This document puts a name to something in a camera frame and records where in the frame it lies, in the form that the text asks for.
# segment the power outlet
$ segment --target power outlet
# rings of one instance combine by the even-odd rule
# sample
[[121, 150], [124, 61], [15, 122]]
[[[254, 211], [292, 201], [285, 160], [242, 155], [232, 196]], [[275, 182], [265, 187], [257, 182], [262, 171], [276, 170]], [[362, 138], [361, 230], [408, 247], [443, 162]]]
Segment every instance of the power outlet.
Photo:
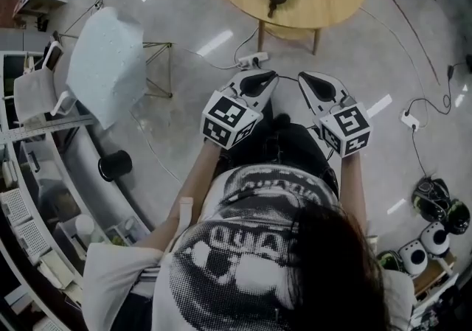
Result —
[[406, 124], [409, 128], [414, 129], [415, 132], [417, 132], [418, 129], [420, 128], [420, 122], [418, 121], [418, 119], [416, 117], [413, 117], [411, 113], [408, 114], [407, 116], [406, 110], [403, 110], [401, 112], [400, 120], [403, 124]]
[[268, 60], [268, 53], [267, 52], [254, 53], [253, 55], [238, 58], [237, 61], [243, 68], [251, 68], [252, 61], [255, 58], [259, 60], [259, 63], [262, 63]]

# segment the black cylinder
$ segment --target black cylinder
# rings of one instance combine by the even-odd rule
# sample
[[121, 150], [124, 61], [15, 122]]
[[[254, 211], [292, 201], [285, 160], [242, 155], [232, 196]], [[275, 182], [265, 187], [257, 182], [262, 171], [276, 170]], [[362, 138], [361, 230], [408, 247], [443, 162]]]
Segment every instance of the black cylinder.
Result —
[[131, 157], [124, 150], [104, 156], [98, 160], [98, 172], [106, 181], [113, 181], [133, 169]]

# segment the white t-shirt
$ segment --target white t-shirt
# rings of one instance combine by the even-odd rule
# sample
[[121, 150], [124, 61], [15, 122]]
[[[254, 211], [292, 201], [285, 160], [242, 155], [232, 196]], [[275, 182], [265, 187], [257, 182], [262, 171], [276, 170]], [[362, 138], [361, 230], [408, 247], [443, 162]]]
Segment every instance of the white t-shirt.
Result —
[[[142, 289], [153, 292], [153, 331], [283, 330], [280, 310], [291, 309], [291, 227], [307, 201], [338, 204], [322, 180], [301, 170], [274, 164], [239, 167], [215, 179], [199, 222], [169, 254], [92, 243], [82, 306], [88, 329], [109, 331], [127, 295], [136, 293], [140, 274], [152, 267], [148, 271], [158, 271], [157, 279], [150, 290]], [[384, 276], [392, 322], [406, 330], [413, 281], [399, 272]]]
[[308, 201], [338, 203], [324, 181], [291, 167], [258, 164], [216, 178], [199, 222], [161, 260], [153, 331], [284, 330], [291, 229]]

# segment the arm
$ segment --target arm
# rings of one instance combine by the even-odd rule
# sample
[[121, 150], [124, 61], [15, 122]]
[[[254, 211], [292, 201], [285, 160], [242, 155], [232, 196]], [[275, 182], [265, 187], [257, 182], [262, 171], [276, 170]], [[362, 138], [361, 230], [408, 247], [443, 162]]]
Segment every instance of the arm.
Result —
[[367, 230], [366, 203], [362, 188], [361, 155], [352, 154], [342, 159], [341, 163], [341, 204], [353, 217], [363, 233]]
[[172, 205], [166, 221], [157, 226], [145, 239], [136, 243], [136, 247], [155, 248], [160, 251], [166, 249], [178, 228], [181, 198], [193, 198], [191, 224], [197, 222], [209, 186], [212, 183], [213, 173], [215, 172], [216, 164], [220, 158], [220, 152], [221, 147], [210, 140], [204, 143], [184, 185], [177, 194], [177, 198]]

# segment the table leg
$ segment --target table leg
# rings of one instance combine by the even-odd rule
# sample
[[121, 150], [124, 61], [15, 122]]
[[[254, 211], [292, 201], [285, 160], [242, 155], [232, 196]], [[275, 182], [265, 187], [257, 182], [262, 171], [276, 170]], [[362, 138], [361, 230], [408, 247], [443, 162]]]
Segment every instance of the table leg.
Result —
[[314, 35], [315, 36], [313, 39], [313, 51], [311, 52], [313, 56], [316, 54], [316, 51], [318, 50], [319, 40], [321, 39], [321, 36], [322, 36], [322, 29], [321, 28], [315, 29]]
[[257, 51], [261, 52], [264, 45], [264, 33], [266, 32], [266, 23], [259, 21], [259, 31], [257, 33]]

